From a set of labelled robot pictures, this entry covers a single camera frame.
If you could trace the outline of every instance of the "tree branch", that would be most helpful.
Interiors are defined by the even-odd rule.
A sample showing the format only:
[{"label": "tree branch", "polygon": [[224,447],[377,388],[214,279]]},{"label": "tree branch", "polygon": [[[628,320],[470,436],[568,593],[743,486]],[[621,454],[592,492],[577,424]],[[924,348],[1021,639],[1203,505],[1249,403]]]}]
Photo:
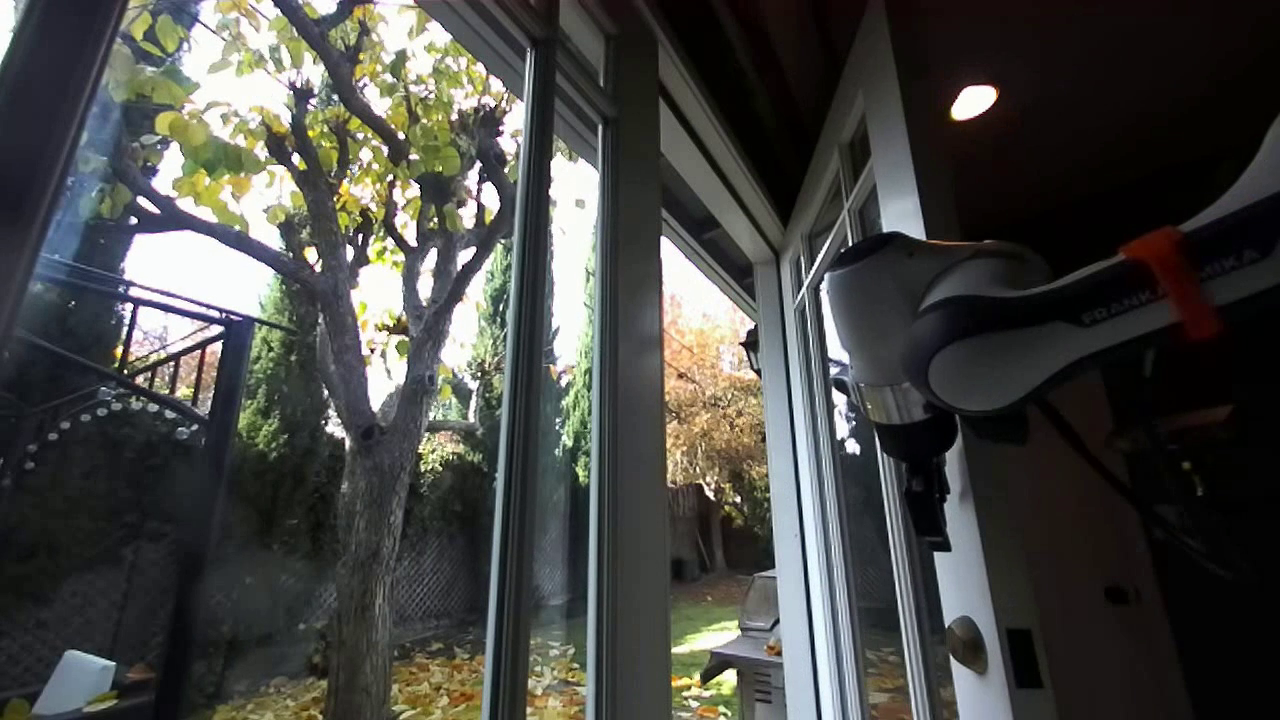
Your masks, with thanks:
[{"label": "tree branch", "polygon": [[389,149],[389,159],[402,170],[408,164],[408,145],[396,137],[396,128],[369,107],[369,100],[358,87],[358,65],[342,58],[342,47],[329,41],[329,29],[311,19],[302,0],[272,0],[281,15],[297,29],[297,36],[321,58],[337,100]]},{"label": "tree branch", "polygon": [[[497,238],[505,238],[514,228],[514,212],[518,212],[518,185],[509,177],[509,152],[502,145],[502,125],[505,118],[497,107],[475,107],[463,121],[475,134],[475,226],[461,238],[461,249],[481,249],[481,243],[497,243]],[[481,226],[481,187],[491,185],[502,196],[502,208],[487,226]]]},{"label": "tree branch", "polygon": [[385,231],[391,238],[391,243],[408,255],[408,253],[418,253],[414,243],[408,243],[408,238],[402,231],[402,226],[396,226],[396,180],[389,180],[389,187],[385,187]]},{"label": "tree branch", "polygon": [[389,424],[396,424],[396,427],[404,427],[404,424],[423,427],[430,424],[430,401],[437,397],[437,373],[430,373],[430,368],[439,368],[446,342],[447,342],[447,320],[414,336],[408,361],[404,361],[402,401],[396,401]]},{"label": "tree branch", "polygon": [[369,243],[372,243],[372,208],[361,208],[361,226],[354,231],[354,285],[369,270]]},{"label": "tree branch", "polygon": [[369,401],[369,368],[361,348],[361,323],[350,296],[321,293],[321,373],[337,422],[354,441],[369,441],[381,424]]},{"label": "tree branch", "polygon": [[454,273],[454,287],[446,296],[446,305],[461,305],[470,296],[470,285],[481,277],[483,259],[491,255],[491,249],[514,238],[514,205],[518,205],[518,192],[509,187],[502,212],[473,228],[473,255]]},{"label": "tree branch", "polygon": [[321,279],[317,279],[317,273],[304,264],[304,259],[294,259],[294,255],[284,255],[284,253],[276,253],[272,243],[264,243],[264,239],[258,239],[258,238],[250,238],[250,231],[237,231],[237,228],[228,228],[228,226],[214,226],[214,222],[206,222],[206,218],[198,218],[198,212],[185,212],[174,196],[163,196],[163,192],[158,192],[137,170],[130,170],[130,164],[117,164],[117,180],[134,192],[134,196],[142,196],[142,202],[149,202],[158,212],[143,212],[143,208],[137,208],[142,212],[142,222],[143,222],[143,228],[158,228],[158,231],[201,231],[201,238],[207,238],[207,239],[218,239],[218,243],[224,243],[224,249],[231,249],[231,253],[241,253],[241,255],[252,255],[252,259],[262,259],[262,264],[269,264],[272,273],[281,273],[284,279],[294,279],[294,285],[302,285],[304,293],[321,293]]},{"label": "tree branch", "polygon": [[333,187],[342,187],[354,177],[354,128],[344,121],[329,125],[337,159],[333,159]]},{"label": "tree branch", "polygon": [[304,170],[297,170],[297,164],[290,164],[290,170],[297,170],[302,174],[302,180],[304,180],[304,196],[333,196],[333,180],[324,177],[324,159],[321,159],[321,149],[317,149],[317,139],[311,139],[311,134],[308,134],[308,114],[311,114],[311,87],[308,83],[290,83],[290,139],[294,139],[294,152],[304,159]]},{"label": "tree branch", "polygon": [[408,249],[404,264],[402,264],[402,305],[404,305],[408,328],[423,323],[423,300],[418,287],[422,287],[422,253]]},{"label": "tree branch", "polygon": [[418,249],[433,253],[433,249],[446,243],[446,226],[439,226],[439,231],[433,231],[433,185],[430,185],[430,177],[418,177],[418,196],[422,196],[418,222],[414,222]]},{"label": "tree branch", "polygon": [[430,296],[430,314],[439,318],[437,310],[447,305],[454,293],[454,273],[455,273],[455,255],[461,249],[454,239],[439,239],[433,249],[433,296]]}]

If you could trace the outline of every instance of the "yellow leaves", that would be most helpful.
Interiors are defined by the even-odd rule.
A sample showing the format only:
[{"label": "yellow leaves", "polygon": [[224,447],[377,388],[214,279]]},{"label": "yellow leaves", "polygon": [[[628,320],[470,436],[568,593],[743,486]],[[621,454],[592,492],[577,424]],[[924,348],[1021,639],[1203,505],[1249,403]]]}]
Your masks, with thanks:
[{"label": "yellow leaves", "polygon": [[729,720],[732,671],[713,683],[700,671],[673,676],[673,715],[676,720]]},{"label": "yellow leaves", "polygon": [[0,720],[31,720],[31,706],[30,702],[9,702]]},{"label": "yellow leaves", "polygon": [[377,19],[377,6],[358,6],[354,15],[358,15],[361,23],[372,23],[372,19]]},{"label": "yellow leaves", "polygon": [[[461,720],[483,712],[483,655],[430,649],[391,669],[396,720]],[[583,669],[568,643],[536,639],[527,659],[527,715],[583,715]],[[214,720],[324,720],[324,682],[281,682],[258,697],[228,702]]]},{"label": "yellow leaves", "polygon": [[284,125],[284,118],[281,118],[281,114],[262,107],[262,121],[264,121],[264,128],[269,128],[272,137],[290,137],[290,125]]},{"label": "yellow leaves", "polygon": [[250,177],[250,174],[231,174],[231,177],[224,177],[224,180],[231,185],[231,196],[237,196],[237,202],[244,202],[250,187],[252,187],[252,177]]},{"label": "yellow leaves", "polygon": [[174,15],[158,15],[152,36],[163,54],[178,54],[188,41],[188,33]]},{"label": "yellow leaves", "polygon": [[721,489],[732,489],[729,478],[763,478],[761,384],[737,373],[737,334],[673,318],[664,328],[667,478]]},{"label": "yellow leaves", "polygon": [[218,0],[218,15],[250,15],[252,0]]},{"label": "yellow leaves", "polygon": [[158,118],[158,134],[192,149],[192,145],[206,145],[207,139],[207,128],[206,125],[192,125],[185,114],[160,114]]}]

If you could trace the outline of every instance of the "tree trunk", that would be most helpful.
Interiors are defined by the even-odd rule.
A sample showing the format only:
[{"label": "tree trunk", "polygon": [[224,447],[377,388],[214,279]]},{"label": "tree trunk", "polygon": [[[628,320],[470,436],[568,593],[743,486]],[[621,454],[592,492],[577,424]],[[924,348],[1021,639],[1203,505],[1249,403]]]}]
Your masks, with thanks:
[{"label": "tree trunk", "polygon": [[725,555],[721,492],[717,492],[717,501],[707,505],[707,548],[713,548],[713,571],[725,571],[725,567],[729,567],[729,555]]},{"label": "tree trunk", "polygon": [[391,567],[418,443],[354,441],[342,489],[337,608],[329,623],[329,715],[391,715]]}]

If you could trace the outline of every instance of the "black metal railing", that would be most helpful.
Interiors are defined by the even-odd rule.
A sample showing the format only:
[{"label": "black metal railing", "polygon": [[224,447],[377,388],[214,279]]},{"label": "black metal railing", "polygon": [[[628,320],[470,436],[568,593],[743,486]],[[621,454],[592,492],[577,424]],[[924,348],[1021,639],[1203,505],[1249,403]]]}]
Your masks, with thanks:
[{"label": "black metal railing", "polygon": [[[0,555],[54,555],[50,542],[74,524],[50,516],[58,501],[117,492],[130,510],[96,505],[117,553],[65,561],[41,604],[0,614],[0,697],[30,690],[77,635],[106,655],[143,655],[160,708],[181,706],[252,328],[252,318],[109,273],[35,270],[0,365]],[[158,436],[185,466],[142,486],[130,461],[158,470]]]}]

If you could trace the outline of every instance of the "railing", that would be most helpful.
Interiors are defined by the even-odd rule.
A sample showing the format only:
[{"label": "railing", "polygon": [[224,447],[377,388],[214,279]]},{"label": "railing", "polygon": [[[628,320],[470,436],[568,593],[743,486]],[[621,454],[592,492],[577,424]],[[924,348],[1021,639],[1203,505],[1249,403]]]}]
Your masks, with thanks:
[{"label": "railing", "polygon": [[[30,285],[26,318],[0,365],[0,553],[44,545],[62,516],[50,492],[149,489],[113,516],[130,564],[74,564],[58,598],[31,614],[0,614],[0,697],[44,671],[65,635],[96,635],[109,655],[149,655],[160,671],[160,706],[174,708],[192,654],[198,578],[207,555],[214,511],[224,486],[241,414],[241,382],[252,343],[250,318],[130,285],[77,264],[44,259]],[[113,424],[142,436],[174,434],[198,466],[142,486],[123,466],[67,470],[77,441]]]}]

